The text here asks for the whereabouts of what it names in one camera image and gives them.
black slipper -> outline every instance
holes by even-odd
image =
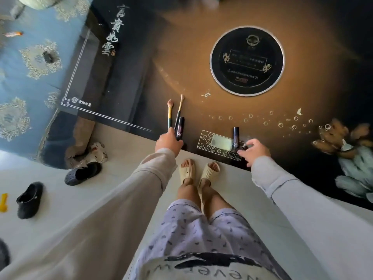
[[[102,167],[98,162],[88,163],[87,167],[81,169],[73,169],[65,177],[65,184],[76,186],[82,182],[96,176],[100,173]]]
[[[7,267],[10,263],[9,250],[2,239],[0,239],[0,271]]]
[[[39,210],[42,194],[43,184],[34,182],[17,198],[18,217],[20,219],[28,219],[35,216],[36,212]]]

leg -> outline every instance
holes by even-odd
[[[189,165],[193,165],[193,161],[191,159],[185,160],[180,167],[189,167]],[[194,181],[192,178],[186,178],[183,181],[183,184],[178,189],[176,199],[188,199],[197,204],[201,209],[201,199],[197,188],[194,186]]]
[[[219,170],[216,162],[212,162],[208,166],[214,171]],[[223,208],[234,209],[234,207],[226,202],[224,198],[222,198],[221,195],[210,186],[210,181],[206,178],[202,178],[200,187],[202,192],[203,212],[207,219],[209,219],[217,210]]]

foot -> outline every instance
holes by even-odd
[[[219,172],[219,166],[218,166],[218,164],[217,164],[216,162],[211,162],[211,163],[208,164],[208,166],[209,166],[212,170],[214,170],[214,171],[216,171],[216,172]],[[202,189],[203,187],[210,187],[210,186],[211,186],[211,182],[210,182],[209,179],[206,179],[206,178],[202,178],[202,179],[201,179],[201,184],[200,184],[201,189]]]
[[[186,168],[186,167],[189,167],[189,166],[192,166],[192,165],[193,165],[193,161],[191,159],[186,159],[181,164],[180,168]],[[193,185],[194,181],[193,181],[192,178],[186,178],[183,181],[183,184],[185,184],[185,183],[188,184],[188,185]]]

patterned shorts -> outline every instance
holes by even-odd
[[[171,203],[159,230],[141,252],[136,270],[154,258],[190,252],[219,252],[253,259],[282,279],[290,279],[240,212],[216,211],[210,219],[187,199]]]

beige slide sandal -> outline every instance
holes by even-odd
[[[187,167],[181,167],[181,166],[179,167],[181,184],[184,183],[184,180],[186,178],[192,178],[193,183],[195,182],[195,164],[194,164],[194,161],[192,159],[186,159],[186,160],[189,160],[189,165]]]
[[[201,181],[203,178],[206,178],[210,181],[211,183],[211,186],[212,186],[212,181],[214,180],[214,178],[219,174],[220,172],[220,167],[219,167],[219,164],[214,161],[214,163],[216,163],[217,165],[217,168],[218,168],[218,171],[214,171],[212,170],[210,167],[209,167],[209,164],[206,164],[205,168],[203,169],[203,172],[202,172],[202,176],[201,176],[201,179],[200,179],[200,183],[198,184],[198,190],[201,190]]]

